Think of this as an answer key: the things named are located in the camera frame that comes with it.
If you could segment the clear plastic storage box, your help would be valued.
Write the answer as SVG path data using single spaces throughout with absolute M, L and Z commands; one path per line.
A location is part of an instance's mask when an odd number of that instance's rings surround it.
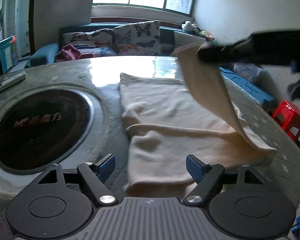
M 236 74 L 240 75 L 250 83 L 257 83 L 264 74 L 262 68 L 250 63 L 235 63 L 233 70 Z

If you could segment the cream sweater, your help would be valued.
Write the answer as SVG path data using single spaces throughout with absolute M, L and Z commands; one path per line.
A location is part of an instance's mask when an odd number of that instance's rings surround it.
M 120 75 L 129 196 L 184 198 L 195 187 L 189 154 L 226 168 L 269 164 L 276 154 L 230 100 L 217 65 L 200 61 L 201 48 L 177 53 L 182 80 Z

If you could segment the plain grey pillow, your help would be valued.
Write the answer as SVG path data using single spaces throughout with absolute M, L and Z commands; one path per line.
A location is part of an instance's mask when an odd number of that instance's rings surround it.
M 183 48 L 207 45 L 205 38 L 191 35 L 188 33 L 174 32 L 175 45 L 170 56 L 176 57 L 177 53 Z

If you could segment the round black induction cooktop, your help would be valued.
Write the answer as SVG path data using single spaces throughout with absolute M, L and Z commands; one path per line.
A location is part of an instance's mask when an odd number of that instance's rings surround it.
M 88 135 L 94 104 L 75 89 L 29 95 L 0 118 L 0 168 L 34 174 L 68 157 Z

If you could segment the blue white toy box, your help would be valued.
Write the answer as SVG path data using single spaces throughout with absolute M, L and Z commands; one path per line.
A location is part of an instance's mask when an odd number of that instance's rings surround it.
M 12 35 L 0 41 L 0 60 L 3 73 L 18 64 L 16 36 Z

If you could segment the small butterfly print pillow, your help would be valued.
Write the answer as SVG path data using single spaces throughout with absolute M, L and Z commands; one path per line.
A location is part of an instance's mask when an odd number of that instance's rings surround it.
M 72 45 L 83 54 L 94 57 L 116 56 L 113 49 L 114 37 L 112 29 L 98 29 L 90 32 L 70 32 L 62 35 L 62 46 Z

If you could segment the panda plush toy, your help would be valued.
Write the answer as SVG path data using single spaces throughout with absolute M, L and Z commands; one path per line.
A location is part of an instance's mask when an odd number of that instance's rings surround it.
M 181 28 L 183 31 L 186 31 L 188 33 L 194 33 L 194 34 L 200 33 L 200 29 L 196 26 L 196 24 L 191 23 L 190 21 L 184 21 L 181 24 Z

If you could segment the flat grey remote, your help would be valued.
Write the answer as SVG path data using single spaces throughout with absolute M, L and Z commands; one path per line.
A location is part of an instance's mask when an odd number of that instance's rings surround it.
M 9 79 L 0 83 L 0 93 L 3 90 L 8 89 L 9 87 L 11 87 L 11 86 L 15 85 L 16 83 L 19 83 L 20 81 L 23 81 L 25 79 L 26 79 L 25 72 L 20 72 L 20 73 L 14 75 L 13 77 L 10 77 Z

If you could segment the pink crumpled cloth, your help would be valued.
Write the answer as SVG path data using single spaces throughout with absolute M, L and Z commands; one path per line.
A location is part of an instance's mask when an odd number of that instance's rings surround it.
M 55 56 L 56 62 L 74 61 L 80 59 L 94 58 L 93 53 L 82 53 L 71 44 L 64 46 Z

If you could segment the red plastic stool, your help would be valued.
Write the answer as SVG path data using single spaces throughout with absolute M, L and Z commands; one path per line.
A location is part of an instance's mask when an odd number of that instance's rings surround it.
M 282 101 L 272 114 L 272 118 L 293 140 L 300 137 L 300 108 L 285 100 Z

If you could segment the large butterfly print pillow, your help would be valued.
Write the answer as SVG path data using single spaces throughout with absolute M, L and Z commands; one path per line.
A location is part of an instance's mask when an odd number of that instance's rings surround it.
M 160 21 L 125 24 L 113 29 L 120 55 L 160 55 Z

